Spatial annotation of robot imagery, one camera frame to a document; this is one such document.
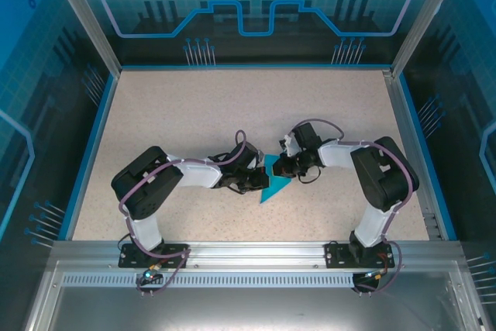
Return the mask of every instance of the enclosure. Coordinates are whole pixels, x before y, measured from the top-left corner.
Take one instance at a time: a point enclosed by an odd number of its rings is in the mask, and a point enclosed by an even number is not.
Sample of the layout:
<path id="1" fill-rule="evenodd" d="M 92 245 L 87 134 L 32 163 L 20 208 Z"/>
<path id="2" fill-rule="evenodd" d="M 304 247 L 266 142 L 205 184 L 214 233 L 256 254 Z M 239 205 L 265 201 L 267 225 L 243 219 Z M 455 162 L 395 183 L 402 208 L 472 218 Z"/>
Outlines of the enclosure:
<path id="1" fill-rule="evenodd" d="M 496 0 L 0 9 L 2 329 L 494 329 Z M 360 173 L 324 167 L 263 203 L 260 190 L 174 189 L 160 234 L 191 251 L 142 298 L 149 265 L 123 267 L 112 179 L 152 146 L 231 152 L 238 129 L 267 162 L 312 118 L 359 147 L 389 136 L 418 176 L 388 231 L 384 290 L 357 287 L 374 267 L 330 264 L 369 199 Z"/>

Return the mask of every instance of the speckled beige surface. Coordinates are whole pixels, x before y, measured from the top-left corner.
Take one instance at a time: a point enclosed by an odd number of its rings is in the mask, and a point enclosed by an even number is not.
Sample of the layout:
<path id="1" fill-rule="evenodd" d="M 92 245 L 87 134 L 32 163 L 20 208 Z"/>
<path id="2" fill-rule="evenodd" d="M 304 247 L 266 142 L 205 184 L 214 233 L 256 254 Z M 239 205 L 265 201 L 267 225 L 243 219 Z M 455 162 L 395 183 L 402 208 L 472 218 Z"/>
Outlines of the speckled beige surface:
<path id="1" fill-rule="evenodd" d="M 124 71 L 84 197 L 74 240 L 126 233 L 110 181 L 152 145 L 179 157 L 230 151 L 234 133 L 265 153 L 302 119 L 341 126 L 348 140 L 391 136 L 398 127 L 380 71 Z M 326 138 L 334 134 L 315 124 Z M 346 240 L 365 208 L 354 171 L 326 168 L 308 185 L 292 182 L 268 202 L 260 193 L 176 188 L 158 212 L 166 240 Z M 401 210 L 390 238 L 427 240 L 417 198 Z"/>

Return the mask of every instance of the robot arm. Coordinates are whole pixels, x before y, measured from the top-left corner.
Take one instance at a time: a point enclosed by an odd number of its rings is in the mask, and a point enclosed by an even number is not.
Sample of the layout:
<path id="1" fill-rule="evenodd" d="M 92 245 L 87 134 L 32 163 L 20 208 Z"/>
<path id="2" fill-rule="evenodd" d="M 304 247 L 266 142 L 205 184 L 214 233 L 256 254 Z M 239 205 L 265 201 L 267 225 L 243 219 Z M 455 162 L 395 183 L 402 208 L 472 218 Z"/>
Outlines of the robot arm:
<path id="1" fill-rule="evenodd" d="M 241 143 L 238 144 L 231 153 L 204 159 L 204 164 L 186 160 L 167 167 L 149 179 L 126 201 L 125 207 L 131 218 L 133 232 L 146 250 L 151 251 L 162 242 L 156 211 L 176 187 L 229 187 L 244 194 L 268 186 L 269 179 L 265 168 L 260 167 L 264 155 L 250 143 L 246 143 L 243 152 L 233 162 L 221 166 L 214 165 L 220 163 L 220 158 L 223 163 L 233 158 L 241 146 Z M 172 160 L 180 158 L 165 154 L 159 147 L 146 150 L 113 178 L 112 188 L 117 199 L 120 201 L 153 170 Z"/>
<path id="2" fill-rule="evenodd" d="M 393 153 L 406 167 L 413 191 L 419 179 L 396 143 L 390 137 L 375 141 Z M 317 136 L 310 123 L 293 129 L 281 141 L 283 153 L 273 166 L 276 176 L 303 177 L 311 167 L 344 167 L 355 169 L 367 207 L 362 220 L 350 236 L 350 251 L 359 260 L 364 252 L 382 241 L 384 228 L 394 207 L 408 194 L 408 182 L 399 166 L 385 153 L 370 145 L 325 140 Z"/>

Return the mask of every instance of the blue enclosure wall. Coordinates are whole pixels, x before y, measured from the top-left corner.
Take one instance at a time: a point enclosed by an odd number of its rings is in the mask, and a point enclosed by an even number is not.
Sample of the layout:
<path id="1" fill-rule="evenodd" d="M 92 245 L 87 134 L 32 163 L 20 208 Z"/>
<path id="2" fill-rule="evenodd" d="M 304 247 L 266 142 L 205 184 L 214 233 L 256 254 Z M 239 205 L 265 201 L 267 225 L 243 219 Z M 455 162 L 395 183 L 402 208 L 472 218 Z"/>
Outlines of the blue enclosure wall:
<path id="1" fill-rule="evenodd" d="M 494 256 L 496 0 L 444 0 L 405 79 L 467 256 Z"/>
<path id="2" fill-rule="evenodd" d="M 88 0 L 122 64 L 390 64 L 424 0 Z"/>
<path id="3" fill-rule="evenodd" d="M 19 330 L 60 227 L 35 202 L 63 215 L 109 71 L 66 0 L 0 11 L 0 329 Z"/>

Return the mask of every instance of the blue triangular block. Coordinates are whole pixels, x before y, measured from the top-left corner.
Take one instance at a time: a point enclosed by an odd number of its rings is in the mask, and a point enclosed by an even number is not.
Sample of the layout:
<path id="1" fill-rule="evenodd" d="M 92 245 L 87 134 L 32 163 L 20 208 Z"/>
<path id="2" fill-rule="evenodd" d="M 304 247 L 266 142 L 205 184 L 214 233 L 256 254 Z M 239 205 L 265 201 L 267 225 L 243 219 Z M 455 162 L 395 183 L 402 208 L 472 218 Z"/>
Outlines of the blue triangular block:
<path id="1" fill-rule="evenodd" d="M 263 163 L 265 166 L 265 172 L 269 176 L 269 187 L 262 190 L 262 198 L 260 200 L 260 203 L 264 203 L 266 200 L 276 195 L 291 182 L 290 178 L 274 176 L 274 174 L 272 173 L 272 165 L 278 159 L 278 155 L 265 154 Z"/>

